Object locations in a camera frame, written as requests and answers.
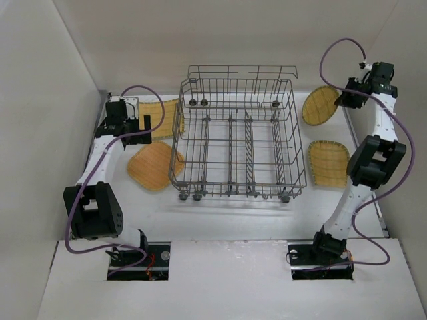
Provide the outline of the round woven bamboo plate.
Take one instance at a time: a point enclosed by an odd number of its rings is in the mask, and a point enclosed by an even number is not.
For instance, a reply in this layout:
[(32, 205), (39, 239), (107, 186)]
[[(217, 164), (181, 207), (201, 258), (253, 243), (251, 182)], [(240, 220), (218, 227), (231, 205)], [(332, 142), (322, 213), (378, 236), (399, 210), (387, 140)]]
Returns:
[(302, 119), (307, 125), (318, 126), (327, 122), (336, 112), (339, 92), (331, 86), (314, 89), (304, 101)]

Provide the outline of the square woven bamboo plate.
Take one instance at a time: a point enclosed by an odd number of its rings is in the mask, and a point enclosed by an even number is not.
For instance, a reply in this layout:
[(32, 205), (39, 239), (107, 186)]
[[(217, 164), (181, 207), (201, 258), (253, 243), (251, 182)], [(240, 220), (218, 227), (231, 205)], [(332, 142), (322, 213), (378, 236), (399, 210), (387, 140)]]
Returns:
[(144, 145), (127, 163), (128, 175), (149, 191), (161, 191), (171, 184), (170, 164), (179, 175), (184, 168), (185, 157), (177, 152), (172, 155), (172, 147), (155, 141)]

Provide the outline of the shovel-shaped woven bamboo plate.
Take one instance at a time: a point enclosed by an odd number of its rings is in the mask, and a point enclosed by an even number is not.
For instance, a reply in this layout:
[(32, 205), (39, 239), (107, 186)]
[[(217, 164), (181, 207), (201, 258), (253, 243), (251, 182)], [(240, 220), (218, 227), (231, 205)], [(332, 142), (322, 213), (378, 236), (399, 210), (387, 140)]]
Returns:
[(317, 140), (308, 146), (314, 185), (344, 189), (347, 185), (348, 149), (336, 141)]

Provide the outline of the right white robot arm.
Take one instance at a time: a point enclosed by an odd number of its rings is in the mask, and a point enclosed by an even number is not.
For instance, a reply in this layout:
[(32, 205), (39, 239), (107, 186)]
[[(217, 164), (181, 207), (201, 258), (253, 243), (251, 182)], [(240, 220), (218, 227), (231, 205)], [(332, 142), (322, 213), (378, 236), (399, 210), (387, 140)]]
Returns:
[(348, 184), (332, 216), (322, 225), (313, 239), (316, 255), (336, 258), (346, 248), (349, 229), (358, 210), (379, 187), (385, 185), (406, 154), (394, 126), (397, 124), (394, 105), (397, 88), (391, 84), (394, 66), (375, 62), (360, 64), (359, 77), (351, 77), (335, 105), (351, 109), (367, 107), (368, 128), (371, 130), (346, 168)]

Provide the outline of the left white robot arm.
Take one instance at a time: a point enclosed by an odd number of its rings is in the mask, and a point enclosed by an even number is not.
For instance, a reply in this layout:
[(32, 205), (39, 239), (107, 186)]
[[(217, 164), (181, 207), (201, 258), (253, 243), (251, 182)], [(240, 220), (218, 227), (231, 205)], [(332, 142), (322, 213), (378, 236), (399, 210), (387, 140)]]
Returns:
[(93, 149), (83, 175), (64, 189), (67, 210), (65, 247), (71, 237), (101, 239), (100, 249), (110, 253), (135, 252), (138, 262), (147, 257), (147, 239), (140, 229), (125, 225), (123, 211), (111, 186), (115, 166), (130, 145), (152, 143), (151, 117), (137, 111), (138, 98), (120, 98), (105, 104), (105, 117), (95, 130)]

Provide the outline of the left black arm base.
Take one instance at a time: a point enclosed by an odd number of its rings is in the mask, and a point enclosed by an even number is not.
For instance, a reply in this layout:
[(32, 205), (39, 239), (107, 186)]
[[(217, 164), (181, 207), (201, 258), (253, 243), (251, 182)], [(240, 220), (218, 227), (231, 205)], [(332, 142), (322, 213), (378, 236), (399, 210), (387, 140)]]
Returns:
[(171, 243), (150, 243), (146, 258), (133, 249), (107, 250), (110, 256), (107, 271), (108, 281), (167, 281), (171, 260)]

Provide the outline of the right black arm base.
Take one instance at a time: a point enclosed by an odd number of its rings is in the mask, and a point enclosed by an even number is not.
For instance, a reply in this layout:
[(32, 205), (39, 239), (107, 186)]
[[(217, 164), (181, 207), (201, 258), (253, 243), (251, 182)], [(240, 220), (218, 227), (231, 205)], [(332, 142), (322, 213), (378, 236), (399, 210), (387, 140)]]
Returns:
[(339, 256), (331, 256), (314, 253), (309, 241), (288, 242), (286, 261), (295, 281), (353, 279), (352, 255), (346, 249)]

